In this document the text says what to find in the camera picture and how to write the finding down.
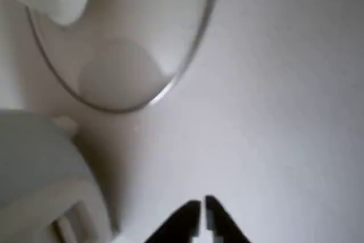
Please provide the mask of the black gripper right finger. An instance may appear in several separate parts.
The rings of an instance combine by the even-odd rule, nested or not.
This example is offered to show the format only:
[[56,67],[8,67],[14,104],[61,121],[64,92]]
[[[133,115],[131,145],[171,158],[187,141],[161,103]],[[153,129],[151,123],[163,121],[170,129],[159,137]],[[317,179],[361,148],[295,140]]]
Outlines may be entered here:
[[206,226],[213,233],[213,242],[251,242],[215,196],[206,196],[205,206]]

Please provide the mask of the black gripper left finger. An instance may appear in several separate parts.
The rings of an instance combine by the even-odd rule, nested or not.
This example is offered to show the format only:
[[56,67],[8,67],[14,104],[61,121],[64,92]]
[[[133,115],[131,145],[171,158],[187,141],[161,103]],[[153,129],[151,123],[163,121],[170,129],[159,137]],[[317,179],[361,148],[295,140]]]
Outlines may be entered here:
[[188,243],[197,236],[201,201],[189,200],[174,211],[145,242]]

